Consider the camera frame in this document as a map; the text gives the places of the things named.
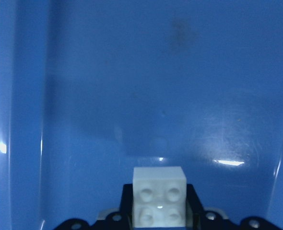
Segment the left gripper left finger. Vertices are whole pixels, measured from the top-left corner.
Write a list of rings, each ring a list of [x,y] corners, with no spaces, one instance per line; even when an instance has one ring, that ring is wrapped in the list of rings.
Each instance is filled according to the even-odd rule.
[[[129,227],[133,227],[133,184],[123,185],[119,213],[122,217],[121,220],[126,221]]]

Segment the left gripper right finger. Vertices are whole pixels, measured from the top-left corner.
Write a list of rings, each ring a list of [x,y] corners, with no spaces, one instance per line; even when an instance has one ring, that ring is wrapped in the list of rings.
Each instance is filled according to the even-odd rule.
[[[204,212],[203,205],[192,184],[187,184],[186,194],[186,227],[200,227],[201,215]]]

